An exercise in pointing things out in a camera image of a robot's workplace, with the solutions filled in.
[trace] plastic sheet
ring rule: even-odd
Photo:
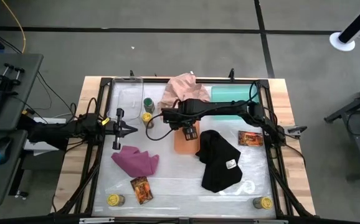
[[[163,94],[164,83],[145,83],[144,97],[157,103]],[[211,85],[206,85],[210,92]],[[136,146],[150,155],[159,154],[154,175],[147,177],[154,199],[140,205],[131,187],[129,177],[111,159],[113,136],[105,139],[97,191],[93,206],[94,217],[234,217],[273,218],[275,210],[256,209],[255,197],[272,197],[264,146],[238,146],[238,131],[262,132],[239,120],[215,120],[203,117],[201,131],[214,129],[241,152],[238,166],[243,172],[238,184],[216,194],[201,187],[205,164],[195,155],[180,155],[174,151],[174,135],[171,133],[160,141],[151,141],[145,135],[143,124],[136,125],[138,132],[121,139],[122,146]],[[152,138],[163,136],[169,125],[161,119],[154,120],[154,128],[148,133]],[[122,207],[110,207],[110,194],[122,194],[126,202]]]

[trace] gray carpet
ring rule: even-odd
[[[258,29],[253,0],[27,0],[7,1],[24,26]],[[266,29],[341,30],[360,12],[358,0],[260,0]],[[0,26],[15,23],[0,4]],[[22,46],[19,32],[0,32]],[[137,34],[27,32],[27,52],[45,56],[41,72],[62,98],[77,102],[86,75],[179,75],[268,77],[258,34]],[[307,125],[301,148],[316,212],[324,218],[360,221],[360,181],[356,159],[341,121],[323,118],[353,100],[360,90],[360,40],[352,52],[338,52],[327,35],[268,35],[276,78],[285,78],[298,125]],[[67,113],[52,96],[44,116]],[[49,104],[36,83],[28,103]],[[57,174],[34,173],[26,201],[7,198],[4,217],[50,211]]]

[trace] black towel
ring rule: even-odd
[[[238,166],[241,152],[228,143],[217,131],[201,133],[199,160],[206,164],[202,187],[219,192],[241,181],[242,171]]]

